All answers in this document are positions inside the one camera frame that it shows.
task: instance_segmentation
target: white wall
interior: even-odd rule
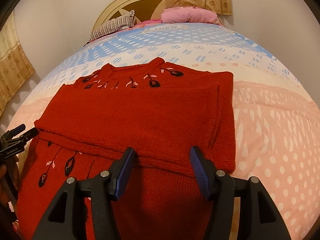
[[[17,33],[36,74],[6,107],[0,132],[35,85],[87,42],[93,24],[111,1],[20,1],[15,8]],[[320,26],[304,1],[233,0],[233,12],[223,17],[225,25],[274,54],[320,106]]]

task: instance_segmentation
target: polka dot bedding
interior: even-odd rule
[[[36,86],[8,128],[21,123],[33,127],[62,84],[106,63],[126,66],[155,57],[200,71],[234,74],[232,176],[260,178],[291,238],[302,239],[320,213],[319,108],[277,58],[226,28],[201,23],[139,25],[89,43]],[[20,171],[27,150],[19,156]]]

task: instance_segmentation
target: bed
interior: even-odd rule
[[[165,0],[115,0],[105,21],[134,9],[137,22],[159,19]],[[62,84],[106,63],[126,66],[155,57],[189,68],[234,75],[236,128],[234,177],[260,178],[293,240],[303,239],[320,214],[320,111],[290,71],[254,41],[224,27],[202,23],[141,24],[85,45],[31,92],[8,129],[34,126]],[[28,154],[19,155],[19,169]]]

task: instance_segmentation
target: bed sheet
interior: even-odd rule
[[[106,63],[126,66],[155,57],[200,71],[234,74],[233,176],[260,178],[292,239],[302,239],[320,214],[319,108],[277,58],[227,28],[201,23],[139,25],[102,37],[48,74],[8,128],[21,123],[33,127],[62,84],[71,84]],[[28,146],[19,156],[20,170],[27,152]]]

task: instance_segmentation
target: striped pillow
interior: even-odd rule
[[[105,35],[115,33],[117,31],[123,30],[123,27],[131,28],[134,26],[134,10],[119,16],[118,18],[109,20],[105,22],[103,25],[101,25],[97,30],[95,30],[88,41],[94,41],[98,38],[101,38]]]

